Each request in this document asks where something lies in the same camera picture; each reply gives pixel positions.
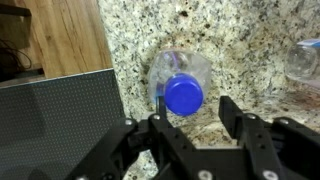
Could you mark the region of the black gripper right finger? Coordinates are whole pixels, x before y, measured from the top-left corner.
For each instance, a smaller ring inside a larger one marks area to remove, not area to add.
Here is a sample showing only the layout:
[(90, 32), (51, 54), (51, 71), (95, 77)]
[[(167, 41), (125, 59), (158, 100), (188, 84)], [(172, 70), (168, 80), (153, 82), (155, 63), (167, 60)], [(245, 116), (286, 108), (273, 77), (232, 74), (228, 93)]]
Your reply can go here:
[(219, 100), (219, 118), (232, 139), (248, 152), (258, 180), (320, 180), (320, 136), (289, 117), (268, 123), (245, 113), (229, 96)]

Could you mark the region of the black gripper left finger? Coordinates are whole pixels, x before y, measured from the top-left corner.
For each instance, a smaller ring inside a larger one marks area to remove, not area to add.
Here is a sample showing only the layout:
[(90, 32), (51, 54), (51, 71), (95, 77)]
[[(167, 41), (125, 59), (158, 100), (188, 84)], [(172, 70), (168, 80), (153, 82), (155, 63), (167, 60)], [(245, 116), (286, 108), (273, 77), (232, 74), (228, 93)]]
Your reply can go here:
[(158, 168), (153, 180), (214, 180), (206, 158), (167, 120), (164, 98), (156, 112), (136, 121), (126, 119), (112, 127), (66, 176), (66, 180), (122, 180), (143, 151), (150, 151)]

